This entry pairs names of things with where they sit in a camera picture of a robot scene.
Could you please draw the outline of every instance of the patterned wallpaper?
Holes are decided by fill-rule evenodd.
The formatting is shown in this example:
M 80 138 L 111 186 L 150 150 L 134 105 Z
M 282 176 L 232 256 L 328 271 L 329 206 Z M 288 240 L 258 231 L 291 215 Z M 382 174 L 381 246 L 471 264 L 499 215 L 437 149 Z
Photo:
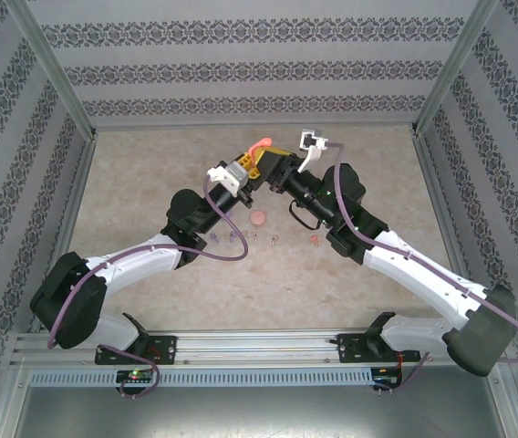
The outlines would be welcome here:
M 466 267 L 518 304 L 518 2 L 496 6 L 424 134 Z
M 414 121 L 475 3 L 29 4 L 93 123 L 119 129 Z
M 85 139 L 0 1 L 0 383 L 57 243 Z

